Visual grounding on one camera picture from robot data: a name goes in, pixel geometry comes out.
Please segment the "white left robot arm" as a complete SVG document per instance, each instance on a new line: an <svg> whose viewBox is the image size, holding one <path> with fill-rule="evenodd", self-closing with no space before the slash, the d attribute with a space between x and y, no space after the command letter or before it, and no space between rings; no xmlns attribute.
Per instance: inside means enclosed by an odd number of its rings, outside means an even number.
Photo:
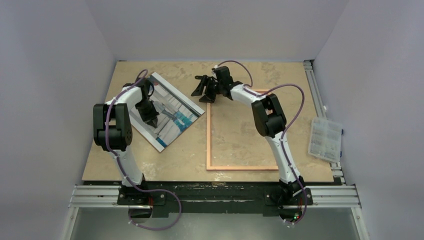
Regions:
<svg viewBox="0 0 424 240"><path fill-rule="evenodd" d="M93 106L93 140L97 146L108 152L122 176L123 198L129 197L138 205L146 203L154 189L147 189L144 174L137 167L130 148L133 131L130 110L138 110L142 121L156 128L158 111L150 96L155 88L145 77L138 77L133 84L126 84L122 91L106 103Z"/></svg>

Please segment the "clear plastic parts box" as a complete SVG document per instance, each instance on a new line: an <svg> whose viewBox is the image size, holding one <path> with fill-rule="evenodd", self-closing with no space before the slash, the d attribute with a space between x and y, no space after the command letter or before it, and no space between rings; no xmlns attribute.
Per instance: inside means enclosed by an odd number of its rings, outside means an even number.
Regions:
<svg viewBox="0 0 424 240"><path fill-rule="evenodd" d="M339 163L343 132L342 124L315 117L311 122L308 153L329 163Z"/></svg>

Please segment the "pink picture frame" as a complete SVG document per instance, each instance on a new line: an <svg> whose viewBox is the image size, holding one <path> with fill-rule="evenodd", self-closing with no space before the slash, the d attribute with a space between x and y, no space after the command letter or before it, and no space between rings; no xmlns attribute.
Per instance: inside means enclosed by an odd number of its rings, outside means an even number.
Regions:
<svg viewBox="0 0 424 240"><path fill-rule="evenodd" d="M254 122L252 103L257 100L239 90L231 100L219 97L207 104L207 171L277 171L272 149Z"/></svg>

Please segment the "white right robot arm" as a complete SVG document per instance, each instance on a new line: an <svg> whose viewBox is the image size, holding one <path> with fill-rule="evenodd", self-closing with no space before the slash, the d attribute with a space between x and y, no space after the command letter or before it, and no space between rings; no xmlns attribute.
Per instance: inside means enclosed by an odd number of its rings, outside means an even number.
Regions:
<svg viewBox="0 0 424 240"><path fill-rule="evenodd" d="M287 140L287 131L292 125L280 104L278 97L270 89L258 93L248 89L247 84L233 80L227 66L215 66L213 75L196 75L199 81L191 96L199 96L201 103L214 103L218 95L237 101L251 108L257 132L266 139L279 173L279 205L292 204L296 200L307 205L311 200L300 171L295 166Z"/></svg>

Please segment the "glossy printed photo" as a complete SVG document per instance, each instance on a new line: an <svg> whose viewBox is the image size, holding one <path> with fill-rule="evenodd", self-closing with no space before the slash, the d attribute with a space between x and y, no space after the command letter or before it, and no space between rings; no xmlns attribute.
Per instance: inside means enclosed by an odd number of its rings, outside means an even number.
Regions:
<svg viewBox="0 0 424 240"><path fill-rule="evenodd" d="M130 110L129 118L132 126L161 153L205 111L158 73L152 73L148 80L153 84L150 100L158 112L157 126L144 123L135 108Z"/></svg>

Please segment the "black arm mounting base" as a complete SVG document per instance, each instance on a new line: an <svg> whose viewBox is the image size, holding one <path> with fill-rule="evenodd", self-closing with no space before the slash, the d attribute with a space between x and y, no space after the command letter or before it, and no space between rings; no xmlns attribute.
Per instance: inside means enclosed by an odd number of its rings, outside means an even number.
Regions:
<svg viewBox="0 0 424 240"><path fill-rule="evenodd" d="M286 205L279 205L279 182L196 182L196 181L145 181L149 194L127 194L122 197L118 188L117 204L135 209L147 207L153 218L166 218L170 214L260 214L264 217L282 217L297 220L306 207L314 204L311 197L307 205L296 197Z"/></svg>

